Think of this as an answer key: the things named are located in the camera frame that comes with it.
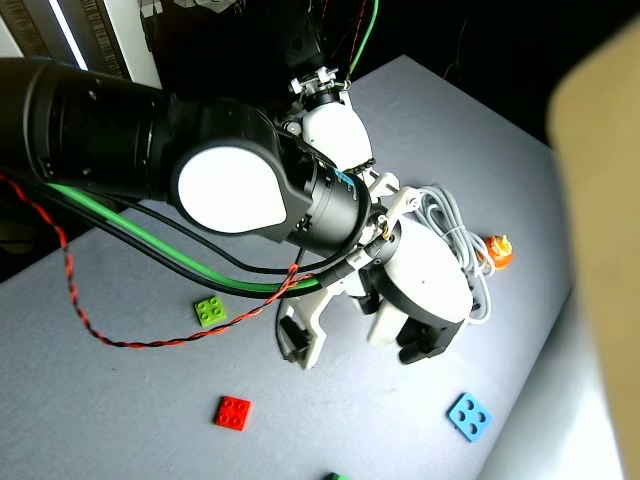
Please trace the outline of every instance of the red lego brick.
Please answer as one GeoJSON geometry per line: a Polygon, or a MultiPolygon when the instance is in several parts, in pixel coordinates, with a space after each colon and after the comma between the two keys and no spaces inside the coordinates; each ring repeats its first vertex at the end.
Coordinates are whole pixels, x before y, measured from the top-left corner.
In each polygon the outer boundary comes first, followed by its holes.
{"type": "Polygon", "coordinates": [[[251,402],[234,397],[222,397],[213,423],[234,430],[244,430],[251,402]]]}

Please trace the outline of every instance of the gray cable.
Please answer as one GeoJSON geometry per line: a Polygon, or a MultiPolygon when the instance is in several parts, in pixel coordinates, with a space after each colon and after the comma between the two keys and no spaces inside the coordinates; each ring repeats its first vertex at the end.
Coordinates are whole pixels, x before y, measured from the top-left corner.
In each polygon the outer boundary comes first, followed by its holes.
{"type": "Polygon", "coordinates": [[[492,306],[484,277],[495,272],[495,264],[489,256],[486,244],[479,235],[467,230],[458,204],[446,188],[431,185],[420,187],[418,190],[423,196],[420,208],[415,212],[416,217],[449,245],[467,277],[477,279],[480,285],[482,298],[477,299],[481,306],[480,316],[469,316],[469,323],[486,322],[491,316],[492,306]]]}

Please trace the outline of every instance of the green lego brick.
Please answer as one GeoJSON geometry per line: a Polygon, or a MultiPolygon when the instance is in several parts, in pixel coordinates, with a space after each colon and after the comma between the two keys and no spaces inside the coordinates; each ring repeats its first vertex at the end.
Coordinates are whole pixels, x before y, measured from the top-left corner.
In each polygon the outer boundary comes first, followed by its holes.
{"type": "Polygon", "coordinates": [[[204,328],[227,319],[227,312],[220,297],[205,298],[198,303],[194,303],[193,306],[196,308],[200,325],[204,328]]]}

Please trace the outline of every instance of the red wire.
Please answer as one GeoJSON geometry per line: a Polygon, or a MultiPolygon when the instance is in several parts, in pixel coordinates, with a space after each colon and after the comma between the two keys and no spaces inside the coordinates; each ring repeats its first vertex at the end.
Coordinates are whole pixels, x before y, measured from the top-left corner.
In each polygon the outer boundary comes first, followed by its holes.
{"type": "Polygon", "coordinates": [[[351,46],[351,55],[349,55],[349,65],[353,62],[353,54],[356,51],[356,43],[358,43],[358,33],[360,33],[360,25],[362,25],[362,17],[364,16],[364,7],[367,5],[367,0],[362,0],[362,7],[360,8],[360,18],[358,18],[358,25],[356,26],[356,35],[353,37],[353,45],[351,46]]]}
{"type": "Polygon", "coordinates": [[[38,215],[40,215],[42,220],[47,225],[50,225],[58,235],[60,248],[64,253],[64,273],[65,273],[65,276],[67,279],[67,285],[69,288],[69,298],[71,300],[71,305],[73,306],[73,309],[75,310],[76,315],[78,315],[78,317],[82,321],[82,324],[89,331],[89,333],[106,345],[111,345],[113,347],[138,348],[138,349],[151,348],[151,347],[176,347],[178,345],[184,345],[187,342],[199,340],[204,337],[224,333],[227,330],[229,330],[229,328],[236,325],[237,323],[240,323],[243,320],[246,320],[247,318],[251,318],[251,317],[255,317],[256,315],[259,315],[260,313],[262,313],[265,307],[275,302],[289,288],[294,287],[301,280],[304,280],[305,278],[308,278],[311,276],[311,275],[305,275],[299,279],[295,279],[294,277],[298,272],[298,265],[294,263],[289,267],[287,278],[284,280],[284,282],[282,282],[282,285],[280,286],[280,288],[271,297],[265,300],[265,302],[261,306],[256,307],[253,310],[234,318],[233,320],[231,320],[226,324],[218,325],[209,330],[204,330],[201,332],[194,333],[193,335],[190,335],[186,338],[173,338],[171,340],[156,340],[153,342],[114,341],[114,340],[111,340],[110,338],[105,337],[102,333],[98,332],[96,329],[93,328],[93,326],[91,325],[91,322],[89,321],[89,316],[87,315],[85,310],[80,306],[78,302],[78,287],[73,281],[74,260],[73,260],[73,256],[71,255],[71,252],[69,251],[69,242],[67,241],[67,235],[65,231],[62,229],[62,227],[60,227],[53,221],[49,213],[40,204],[32,201],[25,195],[24,190],[22,190],[22,187],[20,187],[20,185],[18,185],[13,180],[8,179],[2,173],[0,173],[0,180],[9,184],[11,188],[13,188],[13,191],[15,192],[17,197],[21,201],[29,205],[31,208],[33,208],[36,212],[38,212],[38,215]]]}

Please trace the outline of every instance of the lego brick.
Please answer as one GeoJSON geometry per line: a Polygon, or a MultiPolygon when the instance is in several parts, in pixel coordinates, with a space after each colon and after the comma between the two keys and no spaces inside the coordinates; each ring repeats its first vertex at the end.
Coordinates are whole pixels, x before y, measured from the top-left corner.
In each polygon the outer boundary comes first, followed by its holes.
{"type": "Polygon", "coordinates": [[[470,393],[464,393],[449,410],[449,420],[467,440],[477,442],[491,423],[491,414],[470,393]]]}
{"type": "Polygon", "coordinates": [[[211,297],[194,303],[200,325],[204,328],[227,319],[227,312],[220,297],[211,297]]]}
{"type": "Polygon", "coordinates": [[[234,397],[222,397],[213,423],[233,430],[244,430],[251,402],[234,397]]]}

